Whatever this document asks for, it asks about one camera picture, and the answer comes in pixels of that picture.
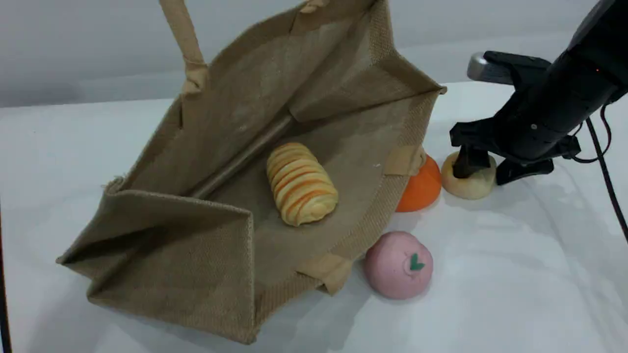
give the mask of pink bun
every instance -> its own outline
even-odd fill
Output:
[[[384,234],[366,252],[364,272],[376,291],[390,299],[419,295],[430,283],[434,262],[430,251],[406,232]]]

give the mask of orange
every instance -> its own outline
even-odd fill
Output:
[[[440,170],[432,157],[427,156],[427,158],[427,162],[421,167],[419,173],[410,177],[408,186],[397,205],[397,212],[424,209],[436,201],[440,195],[440,188],[443,185]]]

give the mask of white wall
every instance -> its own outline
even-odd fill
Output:
[[[473,52],[553,60],[596,0],[390,0],[395,40],[440,82]],[[298,0],[188,0],[210,60],[250,24]],[[2,0],[0,106],[173,97],[178,48],[157,0]]]

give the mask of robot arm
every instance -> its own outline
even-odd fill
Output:
[[[554,63],[499,52],[475,55],[471,79],[512,84],[515,93],[493,117],[459,122],[450,131],[460,147],[456,178],[489,167],[488,152],[506,160],[497,167],[498,185],[553,171],[552,159],[580,152],[569,132],[628,87],[628,2],[600,0]]]

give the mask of fabric strap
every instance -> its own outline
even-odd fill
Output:
[[[192,19],[184,0],[160,0],[161,9],[166,16],[185,61],[186,82],[183,93],[200,92],[205,85],[207,65],[198,46]]]

